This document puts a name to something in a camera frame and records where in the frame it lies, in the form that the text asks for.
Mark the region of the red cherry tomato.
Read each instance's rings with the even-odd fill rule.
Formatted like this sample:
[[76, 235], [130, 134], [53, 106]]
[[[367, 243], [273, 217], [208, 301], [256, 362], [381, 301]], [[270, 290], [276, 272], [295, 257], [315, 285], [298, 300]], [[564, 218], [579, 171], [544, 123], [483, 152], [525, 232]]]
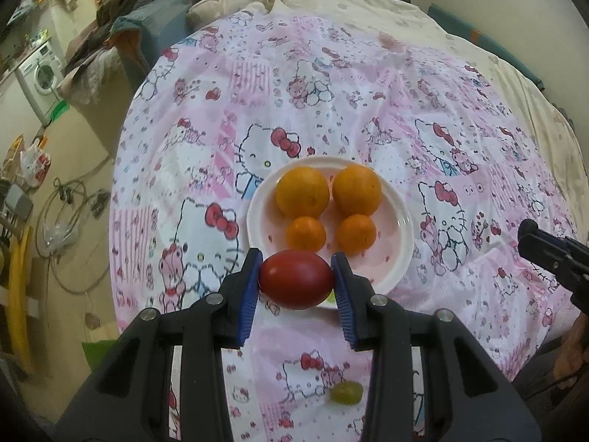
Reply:
[[328, 298], [334, 289], [334, 274], [316, 253], [289, 249], [275, 253], [262, 263], [258, 285], [275, 304], [303, 310]]

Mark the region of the green grape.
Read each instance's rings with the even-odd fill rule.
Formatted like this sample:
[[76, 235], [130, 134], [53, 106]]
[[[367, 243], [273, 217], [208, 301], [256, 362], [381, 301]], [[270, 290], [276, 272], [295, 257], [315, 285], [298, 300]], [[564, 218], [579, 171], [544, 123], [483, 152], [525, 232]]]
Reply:
[[355, 381], [341, 381], [331, 387], [329, 399], [341, 405], [357, 405], [362, 400], [363, 386]]

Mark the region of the small tangerine right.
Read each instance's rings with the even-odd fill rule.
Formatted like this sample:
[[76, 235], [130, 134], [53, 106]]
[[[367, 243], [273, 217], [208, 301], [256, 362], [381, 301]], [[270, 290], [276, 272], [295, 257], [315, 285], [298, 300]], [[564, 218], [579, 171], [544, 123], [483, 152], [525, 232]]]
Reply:
[[365, 214], [350, 215], [335, 232], [338, 248], [347, 255], [365, 252], [373, 246], [376, 236], [376, 226], [371, 217]]

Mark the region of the small tangerine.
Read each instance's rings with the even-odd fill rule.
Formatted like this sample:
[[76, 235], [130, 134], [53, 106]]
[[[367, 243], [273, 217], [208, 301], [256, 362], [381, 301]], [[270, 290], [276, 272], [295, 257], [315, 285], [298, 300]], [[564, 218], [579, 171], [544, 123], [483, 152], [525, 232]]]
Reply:
[[317, 218], [299, 217], [286, 228], [286, 244], [301, 252], [319, 252], [327, 242], [327, 232]]
[[347, 255], [365, 252], [373, 246], [376, 236], [376, 226], [371, 217], [365, 214], [350, 215], [335, 232], [338, 248]]

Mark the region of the yellow plastic object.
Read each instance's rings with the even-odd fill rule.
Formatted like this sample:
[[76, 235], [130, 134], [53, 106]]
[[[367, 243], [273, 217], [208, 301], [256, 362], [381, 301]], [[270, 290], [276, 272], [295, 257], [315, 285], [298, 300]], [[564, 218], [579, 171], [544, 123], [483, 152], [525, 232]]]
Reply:
[[26, 374], [34, 371], [27, 330], [27, 295], [29, 283], [28, 250], [32, 228], [26, 225], [20, 239], [11, 243], [8, 270], [7, 327], [16, 363]]

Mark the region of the white pink strawberry plate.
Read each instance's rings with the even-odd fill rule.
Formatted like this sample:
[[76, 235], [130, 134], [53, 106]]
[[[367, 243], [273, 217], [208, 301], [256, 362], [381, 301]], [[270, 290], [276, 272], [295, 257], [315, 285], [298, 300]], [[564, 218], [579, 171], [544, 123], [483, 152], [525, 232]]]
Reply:
[[[275, 202], [275, 188], [281, 177], [297, 166], [310, 166], [319, 170], [328, 182], [329, 204], [319, 221], [327, 232], [327, 242], [319, 252], [314, 252], [328, 265], [331, 257], [342, 253], [352, 271], [368, 279], [373, 288], [380, 293], [389, 293], [400, 282], [407, 271], [413, 251], [412, 221], [406, 204], [392, 187], [380, 178], [382, 200], [380, 207], [369, 215], [376, 226], [376, 240], [371, 248], [357, 255], [347, 255], [338, 248], [335, 232], [347, 218], [341, 214], [331, 194], [332, 182], [336, 174], [352, 163], [336, 157], [310, 157], [297, 160], [272, 173], [255, 190], [247, 212], [248, 243], [259, 249], [264, 261], [277, 252], [290, 248], [286, 244], [286, 228], [294, 218], [286, 217]], [[328, 298], [317, 305], [324, 308], [335, 306], [334, 290]]]

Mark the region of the small tangerine left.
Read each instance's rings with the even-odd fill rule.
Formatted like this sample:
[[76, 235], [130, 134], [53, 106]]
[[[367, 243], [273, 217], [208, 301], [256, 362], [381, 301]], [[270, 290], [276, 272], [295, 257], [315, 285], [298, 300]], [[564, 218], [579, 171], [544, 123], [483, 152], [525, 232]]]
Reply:
[[286, 228], [286, 244], [301, 252], [319, 252], [327, 242], [327, 232], [317, 218], [299, 217]]

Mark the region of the large orange right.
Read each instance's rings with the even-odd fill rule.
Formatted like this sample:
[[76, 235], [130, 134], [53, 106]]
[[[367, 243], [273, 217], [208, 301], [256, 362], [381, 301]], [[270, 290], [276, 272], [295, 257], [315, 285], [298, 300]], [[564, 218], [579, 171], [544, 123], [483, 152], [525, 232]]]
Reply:
[[350, 164], [339, 171], [332, 182], [331, 194], [341, 214], [372, 215], [380, 207], [380, 178], [366, 166]]

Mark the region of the large orange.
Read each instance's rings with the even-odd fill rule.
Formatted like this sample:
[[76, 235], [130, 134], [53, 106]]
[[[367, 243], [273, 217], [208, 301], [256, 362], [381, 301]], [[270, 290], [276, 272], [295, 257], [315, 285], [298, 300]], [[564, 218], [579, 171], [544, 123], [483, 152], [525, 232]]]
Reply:
[[350, 164], [339, 171], [332, 182], [331, 194], [341, 214], [372, 215], [380, 207], [380, 178], [366, 166]]
[[286, 172], [275, 188], [275, 202], [288, 218], [319, 218], [329, 204], [329, 186], [322, 173], [310, 166]]

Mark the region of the large orange left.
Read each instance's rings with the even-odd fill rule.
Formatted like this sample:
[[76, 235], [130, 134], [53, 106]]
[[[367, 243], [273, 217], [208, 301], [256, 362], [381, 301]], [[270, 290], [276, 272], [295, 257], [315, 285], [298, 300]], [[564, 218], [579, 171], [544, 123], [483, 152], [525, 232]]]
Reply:
[[286, 172], [275, 188], [275, 202], [288, 218], [319, 218], [329, 204], [329, 186], [322, 173], [310, 166]]

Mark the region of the white red plastic bag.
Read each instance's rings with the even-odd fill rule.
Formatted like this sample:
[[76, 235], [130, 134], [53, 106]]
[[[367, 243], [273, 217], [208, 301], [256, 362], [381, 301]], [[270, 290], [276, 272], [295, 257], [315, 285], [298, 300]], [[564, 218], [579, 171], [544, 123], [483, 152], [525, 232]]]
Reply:
[[45, 151], [48, 138], [37, 137], [33, 144], [20, 154], [20, 176], [31, 189], [40, 187], [51, 166], [51, 157]]

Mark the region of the pink Hello Kitty bedsheet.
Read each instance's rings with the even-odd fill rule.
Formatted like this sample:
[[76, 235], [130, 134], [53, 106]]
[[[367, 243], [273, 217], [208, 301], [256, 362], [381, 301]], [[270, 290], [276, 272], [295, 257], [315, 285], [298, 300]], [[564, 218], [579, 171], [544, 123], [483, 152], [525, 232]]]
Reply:
[[393, 299], [453, 310], [514, 378], [567, 298], [518, 256], [519, 224], [575, 232], [536, 143], [471, 64], [303, 11], [213, 22], [140, 84], [111, 203], [119, 327], [215, 291], [244, 261], [262, 181], [311, 156], [369, 166], [400, 193], [414, 246]]

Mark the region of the white washing machine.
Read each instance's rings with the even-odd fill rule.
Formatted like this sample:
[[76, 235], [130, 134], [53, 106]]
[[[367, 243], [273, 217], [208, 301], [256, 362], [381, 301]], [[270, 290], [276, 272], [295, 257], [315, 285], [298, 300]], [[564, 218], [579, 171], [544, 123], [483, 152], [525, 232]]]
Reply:
[[62, 61], [51, 39], [38, 45], [16, 70], [17, 79], [33, 112], [47, 127], [62, 99], [57, 88], [63, 80]]

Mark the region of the pile of clothes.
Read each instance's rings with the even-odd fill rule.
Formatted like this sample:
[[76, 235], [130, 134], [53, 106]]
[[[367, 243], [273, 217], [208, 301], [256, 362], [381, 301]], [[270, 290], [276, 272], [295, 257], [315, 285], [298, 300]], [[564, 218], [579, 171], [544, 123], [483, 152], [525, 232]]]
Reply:
[[200, 1], [102, 0], [73, 44], [58, 94], [71, 104], [98, 104], [122, 72], [132, 91], [153, 98], [175, 67], [174, 46], [193, 33], [189, 10]]

